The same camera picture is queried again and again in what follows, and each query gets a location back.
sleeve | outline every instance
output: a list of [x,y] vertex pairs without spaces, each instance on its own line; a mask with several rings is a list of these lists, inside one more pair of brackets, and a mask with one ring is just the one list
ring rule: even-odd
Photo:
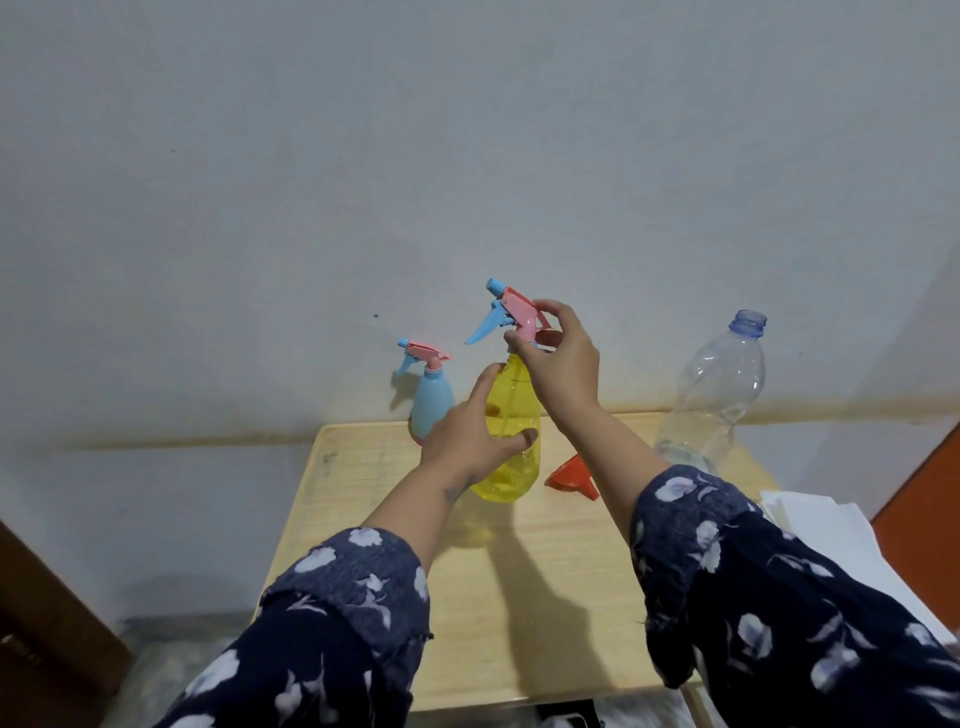
[[342,531],[264,592],[253,624],[157,728],[402,726],[428,624],[426,574],[406,542]]
[[696,667],[731,728],[960,725],[960,663],[730,483],[675,466],[632,532],[655,666],[671,688]]

hand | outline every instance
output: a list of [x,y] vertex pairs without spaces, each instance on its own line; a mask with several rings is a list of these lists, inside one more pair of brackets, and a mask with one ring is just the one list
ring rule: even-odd
[[452,407],[423,441],[420,465],[437,466],[457,475],[456,485],[445,490],[450,502],[537,440],[538,433],[532,428],[503,439],[493,437],[487,430],[487,397],[502,367],[487,367],[473,385],[469,399]]
[[538,349],[512,329],[503,338],[527,365],[540,403],[564,431],[585,412],[599,407],[600,352],[570,306],[550,300],[534,301],[534,305],[560,319],[563,330],[545,328],[537,332],[537,343],[555,351]]

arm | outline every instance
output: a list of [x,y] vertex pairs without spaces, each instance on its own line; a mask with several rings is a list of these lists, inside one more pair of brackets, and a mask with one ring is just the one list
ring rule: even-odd
[[429,632],[426,572],[450,507],[529,448],[484,407],[500,365],[434,425],[420,464],[357,528],[310,549],[264,592],[253,624],[187,686],[157,728],[403,725]]
[[547,354],[516,339],[540,401],[630,545],[667,687],[694,667],[731,728],[958,725],[960,663],[891,597],[766,521],[731,483],[668,467],[596,402],[599,354],[568,306]]

stack of paper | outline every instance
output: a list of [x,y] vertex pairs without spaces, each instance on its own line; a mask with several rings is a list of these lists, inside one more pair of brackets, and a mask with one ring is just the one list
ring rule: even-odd
[[770,520],[835,561],[857,581],[892,596],[942,644],[956,638],[906,585],[880,553],[874,529],[855,503],[806,493],[763,491],[760,505]]

left hand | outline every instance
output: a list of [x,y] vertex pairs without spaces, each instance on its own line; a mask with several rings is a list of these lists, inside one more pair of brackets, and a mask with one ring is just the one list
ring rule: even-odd
[[503,439],[487,431],[487,397],[502,367],[488,366],[477,378],[469,399],[452,407],[423,441],[420,465],[449,469],[456,473],[458,482],[463,482],[454,499],[537,441],[538,433],[533,428]]

